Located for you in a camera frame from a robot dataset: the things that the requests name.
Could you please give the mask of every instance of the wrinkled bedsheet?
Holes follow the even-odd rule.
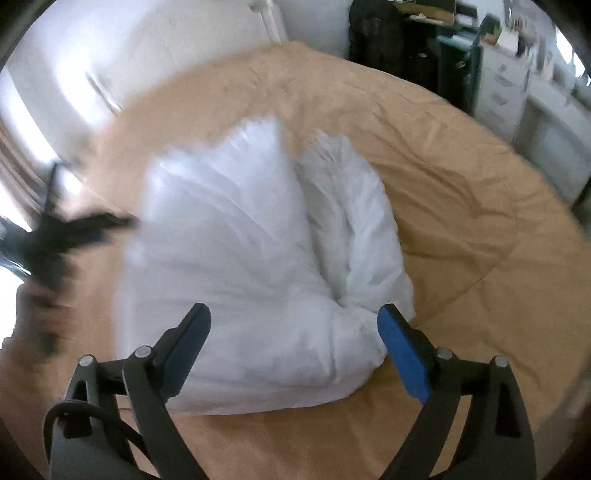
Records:
[[[591,345],[589,244],[538,173],[436,95],[283,44],[200,67],[130,106],[84,159],[88,186],[137,212],[156,153],[214,140],[244,117],[265,115],[284,123],[294,156],[321,129],[347,136],[371,163],[396,215],[415,288],[414,325],[461,358],[505,355],[536,431]],[[78,323],[48,377],[59,394],[80,355],[113,355],[123,240],[79,257]],[[212,479],[377,479],[419,410],[387,360],[335,403],[173,418]],[[449,444],[440,461],[452,453]]]

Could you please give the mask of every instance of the drawer handle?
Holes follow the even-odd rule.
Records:
[[[509,80],[503,78],[499,74],[496,75],[496,82],[500,83],[503,87],[510,87],[511,85],[513,85]]]
[[[501,106],[509,103],[509,100],[507,100],[506,98],[503,98],[502,96],[500,96],[496,92],[491,95],[491,98],[495,103],[497,103],[498,105],[501,105]]]

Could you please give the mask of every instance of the blue gripper pad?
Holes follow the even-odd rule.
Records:
[[[419,331],[413,330],[393,305],[378,312],[378,332],[388,349],[388,355],[402,379],[407,393],[425,403],[431,395],[429,355],[433,346]]]

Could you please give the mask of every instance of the metal screw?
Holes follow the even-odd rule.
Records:
[[[136,349],[134,353],[137,358],[146,358],[149,354],[152,353],[152,348],[148,345],[144,345]]]
[[[88,367],[94,361],[95,361],[95,359],[93,358],[92,355],[85,355],[82,358],[80,358],[80,360],[78,360],[78,364],[81,367]]]
[[[437,356],[441,360],[451,360],[453,358],[453,353],[451,350],[448,350],[447,348],[438,348]]]
[[[495,363],[496,363],[496,366],[501,367],[501,368],[505,368],[509,365],[509,362],[507,361],[507,359],[502,355],[497,355],[495,357]]]

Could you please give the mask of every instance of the black backpack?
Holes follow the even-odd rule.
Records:
[[[349,8],[349,60],[402,76],[402,13],[389,0],[353,0]]]

